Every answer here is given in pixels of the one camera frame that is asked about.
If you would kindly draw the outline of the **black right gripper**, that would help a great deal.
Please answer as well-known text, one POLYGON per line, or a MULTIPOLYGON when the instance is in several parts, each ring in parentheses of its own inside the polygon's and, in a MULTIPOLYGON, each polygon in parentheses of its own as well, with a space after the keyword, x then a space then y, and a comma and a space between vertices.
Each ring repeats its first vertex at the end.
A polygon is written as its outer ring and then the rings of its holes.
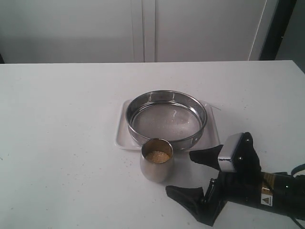
POLYGON ((216 169, 206 192, 202 187, 166 186, 169 198, 184 207, 198 222, 212 226, 229 202, 283 215, 284 207, 275 192, 275 174, 262 172, 253 137, 244 132, 235 158, 236 172, 222 172, 218 156, 223 145, 189 152, 190 160, 216 169))

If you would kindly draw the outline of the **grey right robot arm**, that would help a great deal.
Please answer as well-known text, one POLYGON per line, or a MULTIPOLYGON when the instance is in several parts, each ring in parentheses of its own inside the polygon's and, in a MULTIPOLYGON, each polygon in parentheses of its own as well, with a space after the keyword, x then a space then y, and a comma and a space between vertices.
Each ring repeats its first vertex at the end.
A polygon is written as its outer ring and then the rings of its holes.
POLYGON ((263 172, 249 132, 227 138, 223 145, 193 150, 190 160, 218 170, 207 191, 198 188, 166 186, 169 198, 183 206, 205 225, 212 226, 227 202, 288 216, 294 222, 305 219, 305 176, 263 172))

